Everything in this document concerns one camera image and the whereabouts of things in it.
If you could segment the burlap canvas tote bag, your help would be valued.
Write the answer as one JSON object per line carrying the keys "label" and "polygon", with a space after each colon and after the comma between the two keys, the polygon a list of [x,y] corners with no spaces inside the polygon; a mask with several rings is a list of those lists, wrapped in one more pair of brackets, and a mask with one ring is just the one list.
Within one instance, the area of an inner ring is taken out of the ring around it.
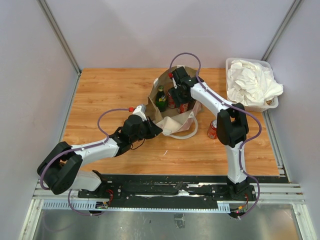
{"label": "burlap canvas tote bag", "polygon": [[[198,131],[198,121],[197,114],[202,110],[202,104],[199,101],[192,101],[188,103],[188,111],[179,114],[178,107],[169,108],[168,99],[167,107],[164,112],[156,107],[156,94],[158,92],[158,86],[164,87],[164,92],[166,93],[170,88],[174,86],[173,81],[168,76],[169,71],[166,70],[158,78],[153,81],[153,87],[151,92],[147,97],[148,103],[146,105],[145,115],[150,117],[151,120],[160,128],[162,128],[162,134],[168,137],[176,139],[188,139],[194,136]],[[195,124],[195,129],[192,133],[185,136],[177,136],[176,133],[184,132],[189,130],[189,128]]]}

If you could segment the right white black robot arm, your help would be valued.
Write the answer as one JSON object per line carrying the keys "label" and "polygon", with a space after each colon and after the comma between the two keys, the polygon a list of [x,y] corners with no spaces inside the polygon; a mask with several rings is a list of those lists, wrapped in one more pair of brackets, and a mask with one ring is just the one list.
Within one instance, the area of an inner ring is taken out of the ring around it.
{"label": "right white black robot arm", "polygon": [[196,100],[215,115],[217,138],[225,145],[228,162],[226,193],[232,200],[240,199],[249,187],[242,149],[249,126],[243,105],[219,96],[198,75],[191,77],[183,66],[170,70],[168,77],[173,82],[169,93],[177,106]]}

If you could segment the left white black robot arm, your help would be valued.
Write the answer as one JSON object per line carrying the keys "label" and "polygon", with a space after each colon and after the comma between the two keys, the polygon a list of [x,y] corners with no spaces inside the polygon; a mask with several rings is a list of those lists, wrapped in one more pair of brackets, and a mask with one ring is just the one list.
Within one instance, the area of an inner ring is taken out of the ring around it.
{"label": "left white black robot arm", "polygon": [[153,139],[162,132],[163,129],[150,117],[143,120],[139,115],[132,114],[123,126],[102,140],[82,145],[59,142],[37,168],[40,186],[60,195],[72,188],[82,166],[123,155],[132,149],[133,143]]}

